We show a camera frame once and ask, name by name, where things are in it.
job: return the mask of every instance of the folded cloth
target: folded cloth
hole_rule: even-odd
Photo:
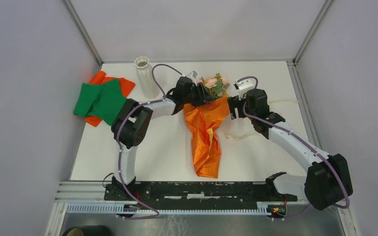
[[[183,107],[186,125],[192,132],[193,167],[199,177],[218,178],[221,148],[215,130],[229,115],[226,97],[225,94],[224,97],[200,107],[191,104]]]
[[[105,76],[106,76],[106,73],[104,71],[99,71],[91,79],[89,84],[101,85],[115,79],[114,77],[105,77]],[[123,96],[127,97],[131,93],[132,89],[135,87],[135,83],[125,78],[118,78],[118,81],[120,82],[121,92]],[[97,127],[99,123],[102,121],[102,119],[99,117],[89,116],[89,117],[86,117],[85,121],[86,123],[89,123],[90,125]]]
[[[81,117],[102,118],[108,125],[112,125],[125,101],[118,80],[102,85],[83,83],[73,113]]]

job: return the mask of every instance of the red-orange cloth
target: red-orange cloth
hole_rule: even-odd
[[[221,148],[215,130],[229,115],[227,97],[193,107],[186,104],[183,107],[186,125],[192,132],[193,167],[199,177],[218,178]]]
[[[105,77],[106,73],[104,71],[99,71],[89,82],[89,84],[92,85],[101,85],[103,83],[106,83],[108,81],[111,81],[113,79],[116,79],[114,77]],[[124,97],[127,97],[129,93],[131,93],[132,89],[135,87],[135,83],[131,82],[125,78],[118,78],[118,81],[120,82],[121,92],[123,93]],[[85,121],[89,123],[92,126],[97,127],[99,123],[102,121],[101,118],[89,116],[85,118]]]

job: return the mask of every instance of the white table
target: white table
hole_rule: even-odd
[[[268,101],[295,101],[296,96],[286,62],[175,62],[168,63],[183,73],[195,70],[198,76],[209,77],[219,72],[233,84],[235,80],[254,75],[258,87],[264,89]],[[138,85],[132,63],[104,64],[107,76],[124,77],[136,82],[129,95],[137,101],[147,101]],[[165,91],[173,88],[179,75],[166,67],[158,67],[155,76]],[[233,86],[230,96],[236,95]],[[295,102],[271,104],[271,110],[282,115],[305,139],[305,126]],[[231,120],[229,117],[217,129],[222,155],[218,179],[198,177],[193,170],[190,150],[191,133],[186,127],[182,112],[152,120],[147,135],[138,147],[135,172],[141,181],[263,181],[280,171],[305,176],[301,166],[283,149],[262,135],[256,134],[248,119]],[[98,127],[86,124],[76,156],[71,180],[101,181],[115,170],[118,144],[111,127],[101,122]]]

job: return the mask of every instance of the white vase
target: white vase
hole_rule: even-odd
[[[148,99],[157,97],[159,90],[151,75],[153,68],[150,65],[150,60],[147,57],[139,57],[135,59],[134,65],[144,96]]]

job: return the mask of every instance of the pink flower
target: pink flower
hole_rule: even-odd
[[[223,85],[229,84],[229,81],[228,81],[228,79],[226,77],[221,77],[221,79],[222,79],[222,84]]]
[[[206,82],[206,84],[205,84],[205,87],[211,89],[212,87],[217,86],[217,81],[218,81],[218,79],[215,79],[215,78],[208,79],[207,82]]]

